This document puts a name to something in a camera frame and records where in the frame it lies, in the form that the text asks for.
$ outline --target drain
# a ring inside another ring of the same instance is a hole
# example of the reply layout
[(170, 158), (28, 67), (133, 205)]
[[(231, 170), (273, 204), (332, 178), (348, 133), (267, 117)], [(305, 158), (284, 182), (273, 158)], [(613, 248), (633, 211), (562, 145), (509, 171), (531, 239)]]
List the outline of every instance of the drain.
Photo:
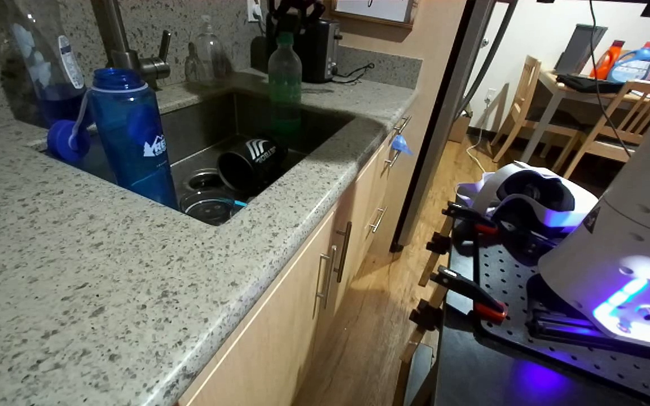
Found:
[(217, 171), (196, 171), (189, 180), (188, 180), (188, 188), (193, 191), (208, 191), (208, 190), (220, 190), (223, 188), (225, 182), (220, 178)]
[(225, 223), (234, 213), (239, 213), (234, 199), (202, 199), (186, 207), (186, 214), (209, 226)]

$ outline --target kitchen counter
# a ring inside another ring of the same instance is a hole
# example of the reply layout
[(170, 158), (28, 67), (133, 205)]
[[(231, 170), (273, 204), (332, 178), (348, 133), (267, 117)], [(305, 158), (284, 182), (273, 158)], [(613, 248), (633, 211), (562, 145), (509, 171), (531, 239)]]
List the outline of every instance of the kitchen counter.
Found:
[(0, 125), (0, 405), (177, 405), (414, 98), (308, 85), (303, 104), (369, 120), (220, 228), (39, 154), (36, 127)]

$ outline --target wooden chair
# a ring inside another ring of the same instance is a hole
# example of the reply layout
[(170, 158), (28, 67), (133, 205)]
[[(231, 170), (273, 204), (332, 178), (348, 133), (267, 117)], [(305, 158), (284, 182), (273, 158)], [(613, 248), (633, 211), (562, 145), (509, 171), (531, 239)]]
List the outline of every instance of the wooden chair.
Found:
[[(534, 128), (538, 122), (539, 122), (539, 110), (533, 108), (533, 94), (534, 94), (539, 75), (542, 75), (542, 64), (538, 60), (533, 60), (533, 56), (525, 56), (525, 64), (523, 64), (523, 71), (522, 71), (522, 79), (520, 79), (520, 85), (518, 85), (513, 104), (511, 104), (511, 113), (509, 113), (502, 131), (493, 141), (493, 145), (496, 145), (502, 141), (502, 136), (505, 133), (509, 125), (511, 125), (505, 142), (499, 150), (499, 154), (495, 155), (496, 162), (505, 155), (505, 152), (511, 150), (511, 145), (514, 142), (514, 138), (523, 128)], [(575, 138), (578, 128), (581, 128), (581, 122), (575, 117), (557, 110), (554, 116), (554, 125), (546, 127), (546, 133)]]
[[(582, 141), (568, 170), (565, 171), (565, 178), (572, 178), (573, 170), (578, 168), (584, 154), (628, 162), (629, 154), (634, 154), (636, 147), (641, 145), (647, 127), (650, 127), (650, 83), (628, 81), (621, 88), (621, 93), (610, 102), (604, 116), (600, 116), (593, 128), (584, 138), (581, 136), (568, 142), (575, 145)], [(567, 152), (568, 147), (562, 152), (556, 168), (562, 168), (562, 162), (567, 161)]]

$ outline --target wooden floor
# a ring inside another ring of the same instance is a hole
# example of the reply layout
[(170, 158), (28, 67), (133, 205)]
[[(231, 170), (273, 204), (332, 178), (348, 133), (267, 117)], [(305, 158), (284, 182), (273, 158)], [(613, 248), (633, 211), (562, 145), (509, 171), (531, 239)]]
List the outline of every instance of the wooden floor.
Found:
[[(448, 145), (414, 242), (399, 256), (386, 252), (388, 242), (376, 242), (370, 250), (323, 341), (327, 345), (313, 355), (303, 376), (297, 406), (392, 405), (401, 352), (414, 332), (408, 313), (420, 297), (430, 296), (430, 288), (418, 286), (430, 258), (425, 244), (440, 230), (445, 221), (440, 211), (453, 199), (459, 182), (481, 178), (468, 147), (468, 141)], [(485, 154), (474, 152), (474, 155), (485, 170), (495, 170)]]

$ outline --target sink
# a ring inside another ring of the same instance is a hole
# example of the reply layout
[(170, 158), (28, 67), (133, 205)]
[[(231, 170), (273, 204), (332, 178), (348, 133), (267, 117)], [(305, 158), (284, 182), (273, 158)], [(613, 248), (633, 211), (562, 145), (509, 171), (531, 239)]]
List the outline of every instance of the sink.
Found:
[[(208, 90), (198, 100), (198, 104), (162, 113), (162, 127), (178, 211), (220, 226), (247, 207), (257, 191), (243, 197), (229, 190), (220, 178), (217, 158), (247, 138), (270, 138), (273, 110), (264, 93), (249, 88)], [(287, 154), (282, 154), (268, 177), (268, 186), (319, 150), (355, 116), (301, 106), (297, 117), (301, 138), (287, 147)], [(92, 152), (76, 168), (115, 182), (97, 136), (92, 136)]]

